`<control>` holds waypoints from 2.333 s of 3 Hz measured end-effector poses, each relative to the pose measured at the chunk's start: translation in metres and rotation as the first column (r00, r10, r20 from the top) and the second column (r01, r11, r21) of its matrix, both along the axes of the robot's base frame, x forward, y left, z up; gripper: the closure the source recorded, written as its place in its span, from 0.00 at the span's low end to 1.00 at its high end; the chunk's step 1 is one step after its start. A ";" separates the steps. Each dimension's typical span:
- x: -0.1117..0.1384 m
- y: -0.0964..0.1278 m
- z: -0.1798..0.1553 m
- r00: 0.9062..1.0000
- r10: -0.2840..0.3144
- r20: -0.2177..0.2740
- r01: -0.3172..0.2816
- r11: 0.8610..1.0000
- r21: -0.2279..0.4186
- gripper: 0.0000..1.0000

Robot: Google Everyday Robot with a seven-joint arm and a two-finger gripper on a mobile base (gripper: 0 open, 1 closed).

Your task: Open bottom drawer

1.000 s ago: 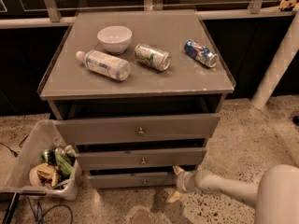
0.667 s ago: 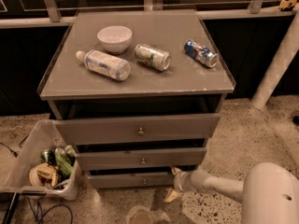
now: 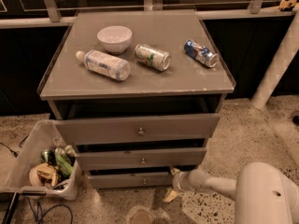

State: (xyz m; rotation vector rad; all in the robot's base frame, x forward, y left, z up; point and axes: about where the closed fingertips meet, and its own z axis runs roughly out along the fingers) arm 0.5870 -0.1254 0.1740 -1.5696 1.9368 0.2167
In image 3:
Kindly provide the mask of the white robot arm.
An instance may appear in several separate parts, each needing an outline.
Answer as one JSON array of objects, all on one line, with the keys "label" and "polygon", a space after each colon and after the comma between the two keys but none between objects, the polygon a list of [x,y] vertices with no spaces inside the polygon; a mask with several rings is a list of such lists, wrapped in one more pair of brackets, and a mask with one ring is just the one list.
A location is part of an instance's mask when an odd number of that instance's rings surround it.
[{"label": "white robot arm", "polygon": [[247,164],[237,179],[216,177],[200,168],[183,172],[172,167],[171,174],[165,203],[183,192],[212,190],[235,202],[235,224],[299,224],[299,187],[267,163]]}]

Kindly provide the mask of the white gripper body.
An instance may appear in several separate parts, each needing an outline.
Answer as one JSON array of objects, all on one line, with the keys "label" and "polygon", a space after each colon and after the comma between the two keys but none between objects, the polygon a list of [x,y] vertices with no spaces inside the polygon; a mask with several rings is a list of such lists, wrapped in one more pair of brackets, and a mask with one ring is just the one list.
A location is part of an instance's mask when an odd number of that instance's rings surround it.
[{"label": "white gripper body", "polygon": [[177,192],[192,191],[188,172],[178,172],[174,174],[173,189]]}]

